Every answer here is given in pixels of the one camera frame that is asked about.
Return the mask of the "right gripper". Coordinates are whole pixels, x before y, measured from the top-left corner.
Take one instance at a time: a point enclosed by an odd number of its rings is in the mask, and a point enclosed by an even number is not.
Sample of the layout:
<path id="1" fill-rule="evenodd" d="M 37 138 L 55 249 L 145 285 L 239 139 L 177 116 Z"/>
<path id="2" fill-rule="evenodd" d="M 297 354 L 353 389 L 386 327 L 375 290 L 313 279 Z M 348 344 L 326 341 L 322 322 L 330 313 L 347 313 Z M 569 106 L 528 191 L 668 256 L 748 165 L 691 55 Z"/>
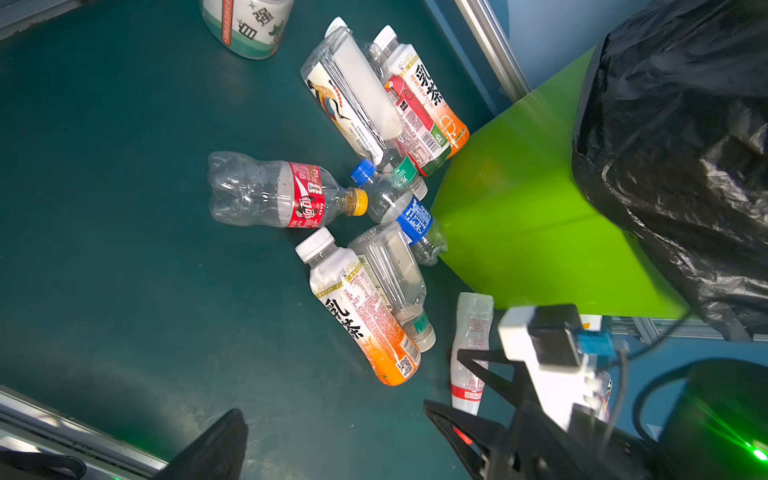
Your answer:
<path id="1" fill-rule="evenodd" d="M 448 442 L 471 479 L 660 477 L 654 452 L 639 438 L 616 429 L 607 446 L 601 449 L 606 423 L 592 421 L 588 414 L 578 411 L 574 431 L 566 431 L 556 424 L 532 403 L 533 381 L 523 361 L 507 359 L 502 349 L 460 349 L 457 360 L 510 405 L 520 407 L 507 429 L 449 405 L 432 400 L 423 402 L 425 415 Z M 506 379 L 482 362 L 512 367 L 512 377 Z"/>

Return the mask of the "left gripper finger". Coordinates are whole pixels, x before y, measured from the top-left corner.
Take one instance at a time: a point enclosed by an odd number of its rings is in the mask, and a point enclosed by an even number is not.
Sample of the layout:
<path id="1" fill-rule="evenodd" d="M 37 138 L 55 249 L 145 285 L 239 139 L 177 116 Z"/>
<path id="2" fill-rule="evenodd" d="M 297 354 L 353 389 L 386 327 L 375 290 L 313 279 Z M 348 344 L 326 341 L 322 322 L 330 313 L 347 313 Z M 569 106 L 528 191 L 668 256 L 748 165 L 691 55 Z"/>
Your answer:
<path id="1" fill-rule="evenodd" d="M 232 479 L 241 477 L 248 441 L 243 413 L 226 412 L 153 479 Z"/>

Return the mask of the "white bottle red cap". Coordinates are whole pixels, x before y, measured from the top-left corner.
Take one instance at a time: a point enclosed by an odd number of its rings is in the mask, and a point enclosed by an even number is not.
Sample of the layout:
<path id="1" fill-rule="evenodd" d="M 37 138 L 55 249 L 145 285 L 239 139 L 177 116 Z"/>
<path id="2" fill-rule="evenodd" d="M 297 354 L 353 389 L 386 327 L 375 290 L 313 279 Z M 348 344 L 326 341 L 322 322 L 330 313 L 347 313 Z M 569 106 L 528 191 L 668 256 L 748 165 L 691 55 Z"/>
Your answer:
<path id="1" fill-rule="evenodd" d="M 462 292 L 458 296 L 456 329 L 450 361 L 452 407 L 477 415 L 484 382 L 458 360 L 459 350 L 487 351 L 494 317 L 490 295 Z"/>

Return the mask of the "clear bottle green neck band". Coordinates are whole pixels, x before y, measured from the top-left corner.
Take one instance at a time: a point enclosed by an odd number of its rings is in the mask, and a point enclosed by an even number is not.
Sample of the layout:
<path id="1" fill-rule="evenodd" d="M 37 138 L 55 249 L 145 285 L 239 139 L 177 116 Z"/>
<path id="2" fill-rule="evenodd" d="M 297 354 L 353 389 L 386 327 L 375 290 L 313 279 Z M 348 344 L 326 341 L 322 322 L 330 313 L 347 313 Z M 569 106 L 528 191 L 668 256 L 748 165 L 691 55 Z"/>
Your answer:
<path id="1" fill-rule="evenodd" d="M 424 309 L 427 288 L 400 225 L 377 225 L 348 247 L 375 277 L 378 291 L 406 335 L 421 352 L 430 350 L 436 335 Z"/>

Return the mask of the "orange label white cap bottle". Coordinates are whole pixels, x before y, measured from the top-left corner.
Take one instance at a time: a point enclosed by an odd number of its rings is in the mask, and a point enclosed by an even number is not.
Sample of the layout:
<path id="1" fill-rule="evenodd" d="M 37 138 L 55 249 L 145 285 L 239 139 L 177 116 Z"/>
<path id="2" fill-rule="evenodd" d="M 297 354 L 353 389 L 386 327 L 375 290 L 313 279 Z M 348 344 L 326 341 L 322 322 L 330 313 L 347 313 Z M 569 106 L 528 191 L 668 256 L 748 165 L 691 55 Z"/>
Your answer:
<path id="1" fill-rule="evenodd" d="M 325 227 L 295 251 L 310 267 L 313 295 L 355 341 L 379 381 L 398 386 L 409 380 L 420 366 L 421 353 L 394 318 L 362 257 L 338 246 Z"/>

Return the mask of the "blue cap clear water bottle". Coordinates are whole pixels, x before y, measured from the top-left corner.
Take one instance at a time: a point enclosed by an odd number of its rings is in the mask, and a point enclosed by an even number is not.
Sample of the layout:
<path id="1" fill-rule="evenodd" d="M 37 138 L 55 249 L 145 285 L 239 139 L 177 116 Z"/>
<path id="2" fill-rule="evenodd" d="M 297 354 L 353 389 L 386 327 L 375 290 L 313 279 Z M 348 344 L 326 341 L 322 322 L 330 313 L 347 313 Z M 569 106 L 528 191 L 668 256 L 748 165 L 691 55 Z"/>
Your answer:
<path id="1" fill-rule="evenodd" d="M 367 213 L 381 225 L 398 224 L 416 261 L 433 266 L 448 251 L 438 220 L 415 196 L 408 182 L 394 172 L 378 172 L 369 159 L 362 159 L 350 175 L 368 195 Z"/>

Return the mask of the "yellow cap red label bottle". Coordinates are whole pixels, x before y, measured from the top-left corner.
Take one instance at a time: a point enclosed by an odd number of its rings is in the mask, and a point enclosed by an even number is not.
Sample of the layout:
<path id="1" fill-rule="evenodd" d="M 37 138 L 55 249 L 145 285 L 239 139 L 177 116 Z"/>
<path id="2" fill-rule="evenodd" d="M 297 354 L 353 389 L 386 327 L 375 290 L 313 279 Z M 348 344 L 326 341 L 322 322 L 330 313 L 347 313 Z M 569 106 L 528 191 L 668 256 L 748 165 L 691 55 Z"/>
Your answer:
<path id="1" fill-rule="evenodd" d="M 209 211 L 220 223 L 314 229 L 341 215 L 363 216 L 368 209 L 364 190 L 340 186 L 320 166 L 216 151 L 208 167 Z"/>

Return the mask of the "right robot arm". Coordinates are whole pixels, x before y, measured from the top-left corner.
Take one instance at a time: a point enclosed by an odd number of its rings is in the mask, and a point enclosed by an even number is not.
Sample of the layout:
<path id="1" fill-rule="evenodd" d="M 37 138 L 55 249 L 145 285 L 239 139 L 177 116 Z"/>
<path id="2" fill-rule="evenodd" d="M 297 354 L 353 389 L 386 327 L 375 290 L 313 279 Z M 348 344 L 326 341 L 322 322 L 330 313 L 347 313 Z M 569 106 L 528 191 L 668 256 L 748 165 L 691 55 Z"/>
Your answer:
<path id="1" fill-rule="evenodd" d="M 647 384 L 632 407 L 634 433 L 573 411 L 549 418 L 521 361 L 511 379 L 482 367 L 500 350 L 462 350 L 462 364 L 514 409 L 509 426 L 425 401 L 424 412 L 473 479 L 764 479 L 767 369 L 713 358 Z"/>

